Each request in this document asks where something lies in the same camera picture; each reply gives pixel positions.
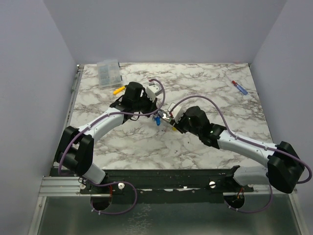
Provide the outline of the blue key tag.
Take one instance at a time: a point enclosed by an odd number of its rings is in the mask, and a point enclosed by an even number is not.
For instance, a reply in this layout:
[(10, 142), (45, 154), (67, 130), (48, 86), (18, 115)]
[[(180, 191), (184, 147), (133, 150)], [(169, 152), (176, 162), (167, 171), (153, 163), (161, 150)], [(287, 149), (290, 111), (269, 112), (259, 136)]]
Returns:
[(159, 116), (153, 117), (153, 120), (156, 122), (156, 125), (157, 125), (157, 126), (160, 126), (160, 124), (161, 124), (161, 118), (160, 118)]

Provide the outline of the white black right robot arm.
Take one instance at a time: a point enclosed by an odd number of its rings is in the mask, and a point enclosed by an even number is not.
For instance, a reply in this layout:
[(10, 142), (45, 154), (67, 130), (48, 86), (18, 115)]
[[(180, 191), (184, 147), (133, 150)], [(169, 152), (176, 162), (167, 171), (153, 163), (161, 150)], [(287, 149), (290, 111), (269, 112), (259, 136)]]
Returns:
[(287, 156), (295, 151), (286, 142), (264, 143), (231, 135), (224, 126), (211, 123), (198, 106), (186, 111), (180, 106), (170, 108), (170, 115), (171, 124), (181, 133), (189, 132), (206, 146), (235, 152), (259, 163), (258, 166), (236, 167), (234, 174), (224, 180), (229, 191), (247, 185), (271, 185), (280, 192), (291, 193), (304, 171), (298, 156), (294, 159)]

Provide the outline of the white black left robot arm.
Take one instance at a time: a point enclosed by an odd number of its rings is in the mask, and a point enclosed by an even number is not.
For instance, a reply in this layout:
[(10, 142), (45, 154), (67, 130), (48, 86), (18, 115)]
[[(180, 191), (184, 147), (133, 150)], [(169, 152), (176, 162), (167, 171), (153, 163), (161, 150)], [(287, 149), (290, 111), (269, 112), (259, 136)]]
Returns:
[(146, 88), (140, 83), (130, 82), (124, 94), (99, 117), (79, 128), (66, 127), (54, 158), (59, 164), (58, 174), (64, 176), (62, 167), (65, 167), (73, 174), (91, 181), (95, 192), (105, 192), (108, 181), (104, 170), (93, 163), (94, 144), (134, 116), (150, 117), (157, 114), (161, 109), (161, 106), (157, 106), (157, 96), (160, 94), (165, 95), (165, 90), (157, 79), (151, 79)]

